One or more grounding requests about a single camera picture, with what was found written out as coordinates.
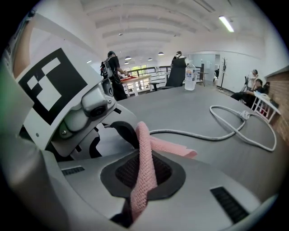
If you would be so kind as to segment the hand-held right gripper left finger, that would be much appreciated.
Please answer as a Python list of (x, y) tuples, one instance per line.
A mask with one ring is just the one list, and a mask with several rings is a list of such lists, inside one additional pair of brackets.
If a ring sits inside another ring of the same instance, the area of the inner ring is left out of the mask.
[(0, 167), (8, 186), (53, 231), (66, 231), (68, 217), (49, 178), (41, 150), (15, 135), (0, 137)]

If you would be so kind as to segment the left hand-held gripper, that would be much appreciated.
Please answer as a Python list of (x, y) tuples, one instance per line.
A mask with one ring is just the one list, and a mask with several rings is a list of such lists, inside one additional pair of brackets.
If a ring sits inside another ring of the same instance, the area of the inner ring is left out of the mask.
[(4, 51), (16, 82), (33, 101), (23, 135), (59, 162), (102, 157), (97, 125), (125, 121), (134, 129), (136, 117), (120, 106), (115, 80), (99, 75), (75, 55), (58, 48), (33, 65), (17, 59), (32, 32), (35, 11), (18, 25)]

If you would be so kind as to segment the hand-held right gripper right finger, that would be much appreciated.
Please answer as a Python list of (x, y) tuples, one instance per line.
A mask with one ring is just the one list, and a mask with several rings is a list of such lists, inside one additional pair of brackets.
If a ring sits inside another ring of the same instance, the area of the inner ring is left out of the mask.
[(133, 219), (132, 191), (142, 189), (138, 151), (60, 162), (66, 180), (88, 205), (127, 231), (247, 231), (272, 207), (221, 171), (170, 153), (152, 155), (157, 186)]

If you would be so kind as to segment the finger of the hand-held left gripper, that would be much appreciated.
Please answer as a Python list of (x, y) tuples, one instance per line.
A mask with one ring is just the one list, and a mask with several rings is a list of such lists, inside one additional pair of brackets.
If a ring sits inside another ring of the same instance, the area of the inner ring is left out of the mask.
[(115, 121), (110, 125), (103, 123), (104, 126), (114, 128), (117, 133), (128, 143), (130, 143), (134, 149), (139, 149), (139, 141), (135, 132), (135, 129), (125, 121)]

